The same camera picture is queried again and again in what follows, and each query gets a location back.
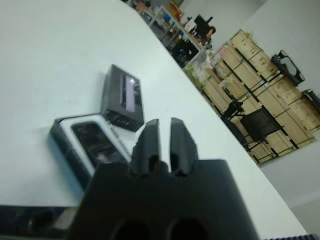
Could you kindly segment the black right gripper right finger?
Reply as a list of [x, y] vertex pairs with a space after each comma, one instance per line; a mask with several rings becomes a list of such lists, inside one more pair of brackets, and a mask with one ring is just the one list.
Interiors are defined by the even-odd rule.
[[184, 122], [176, 117], [170, 124], [170, 167], [174, 175], [188, 175], [199, 160], [197, 145]]

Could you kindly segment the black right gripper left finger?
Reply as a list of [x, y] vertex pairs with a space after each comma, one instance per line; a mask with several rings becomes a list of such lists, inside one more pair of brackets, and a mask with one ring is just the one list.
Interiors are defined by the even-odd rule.
[[141, 132], [131, 155], [134, 175], [149, 175], [160, 166], [159, 120], [148, 121]]

